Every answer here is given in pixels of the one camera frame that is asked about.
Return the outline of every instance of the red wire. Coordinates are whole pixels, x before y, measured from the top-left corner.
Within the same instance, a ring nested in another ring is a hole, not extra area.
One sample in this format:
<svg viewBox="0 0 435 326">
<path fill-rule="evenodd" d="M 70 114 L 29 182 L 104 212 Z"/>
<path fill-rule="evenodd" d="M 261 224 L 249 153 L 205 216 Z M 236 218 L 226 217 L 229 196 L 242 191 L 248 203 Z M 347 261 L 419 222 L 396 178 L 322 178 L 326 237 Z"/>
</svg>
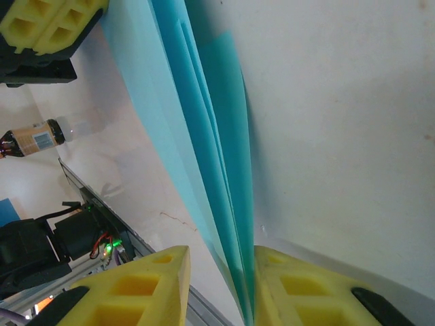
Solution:
<svg viewBox="0 0 435 326">
<path fill-rule="evenodd" d="M 104 232 L 99 238 L 98 240 L 95 242 L 94 247 L 92 248 L 92 251 L 89 254 L 89 257 L 94 257 L 95 251 L 98 249 L 98 246 L 100 245 L 100 242 L 102 241 L 103 238 L 111 238 L 111 236 L 108 236 L 107 232 Z"/>
</svg>

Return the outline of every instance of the green led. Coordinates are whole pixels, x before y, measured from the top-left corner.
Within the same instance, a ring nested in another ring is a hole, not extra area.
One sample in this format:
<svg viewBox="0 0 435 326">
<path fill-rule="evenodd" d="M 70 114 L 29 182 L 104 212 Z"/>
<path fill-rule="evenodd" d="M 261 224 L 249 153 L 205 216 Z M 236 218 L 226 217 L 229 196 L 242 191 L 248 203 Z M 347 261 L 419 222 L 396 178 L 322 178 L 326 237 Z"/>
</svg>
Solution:
<svg viewBox="0 0 435 326">
<path fill-rule="evenodd" d="M 122 240 L 117 240 L 113 243 L 114 247 L 119 246 L 122 243 Z"/>
</svg>

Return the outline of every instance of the light blue paper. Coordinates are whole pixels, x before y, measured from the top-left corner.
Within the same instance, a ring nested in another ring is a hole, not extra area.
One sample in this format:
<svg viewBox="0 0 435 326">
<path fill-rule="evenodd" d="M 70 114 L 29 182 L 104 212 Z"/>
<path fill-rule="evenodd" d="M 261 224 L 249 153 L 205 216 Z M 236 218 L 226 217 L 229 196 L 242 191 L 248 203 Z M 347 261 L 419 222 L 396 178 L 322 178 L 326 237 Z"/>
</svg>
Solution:
<svg viewBox="0 0 435 326">
<path fill-rule="evenodd" d="M 103 28 L 139 119 L 245 324 L 253 325 L 249 139 L 243 80 L 230 35 L 205 47 L 200 59 L 182 0 L 112 0 Z M 228 66 L 217 72 L 214 62 Z M 223 88 L 227 96 L 220 94 Z"/>
<path fill-rule="evenodd" d="M 183 1 L 155 0 L 152 3 L 214 222 L 236 290 L 233 295 L 240 304 L 246 324 L 251 325 L 252 310 L 245 281 L 242 249 L 236 232 L 224 154 L 187 11 Z"/>
<path fill-rule="evenodd" d="M 139 119 L 224 277 L 228 264 L 190 141 L 154 12 L 113 0 L 103 30 Z"/>
<path fill-rule="evenodd" d="M 199 49 L 224 152 L 249 298 L 254 306 L 254 195 L 245 85 L 230 33 Z"/>
<path fill-rule="evenodd" d="M 4 226 L 13 221 L 19 221 L 20 217 L 15 211 L 14 205 L 9 198 L 0 200 L 0 226 Z"/>
</svg>

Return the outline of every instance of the black cable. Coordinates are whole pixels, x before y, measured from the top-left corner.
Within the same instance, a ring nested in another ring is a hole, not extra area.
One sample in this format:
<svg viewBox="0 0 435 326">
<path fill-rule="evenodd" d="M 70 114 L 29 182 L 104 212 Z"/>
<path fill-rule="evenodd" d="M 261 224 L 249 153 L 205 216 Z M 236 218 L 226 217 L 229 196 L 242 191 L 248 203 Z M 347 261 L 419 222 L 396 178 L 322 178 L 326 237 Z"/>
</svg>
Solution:
<svg viewBox="0 0 435 326">
<path fill-rule="evenodd" d="M 59 217 L 68 213 L 72 213 L 73 211 L 75 211 L 76 209 L 79 209 L 80 207 L 82 207 L 82 204 L 78 203 L 75 206 L 71 206 L 68 209 L 64 209 L 63 211 L 59 211 L 59 212 L 55 212 L 55 213 L 50 213 L 41 217 L 38 217 L 37 219 L 53 219 L 55 217 Z"/>
</svg>

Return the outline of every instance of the gray cable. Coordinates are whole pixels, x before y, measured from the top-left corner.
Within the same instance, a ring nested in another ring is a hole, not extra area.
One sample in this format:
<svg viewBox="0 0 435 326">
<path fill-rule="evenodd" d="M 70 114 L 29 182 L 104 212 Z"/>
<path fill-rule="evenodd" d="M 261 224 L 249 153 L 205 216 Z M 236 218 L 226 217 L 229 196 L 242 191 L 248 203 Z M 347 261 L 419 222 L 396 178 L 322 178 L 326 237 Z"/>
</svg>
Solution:
<svg viewBox="0 0 435 326">
<path fill-rule="evenodd" d="M 115 251 L 115 253 L 114 253 L 114 255 L 115 255 L 115 263 L 116 263 L 117 266 L 119 266 L 119 265 L 121 265 L 120 253 L 119 253 L 119 251 L 116 248 L 114 248 L 113 250 Z"/>
</svg>

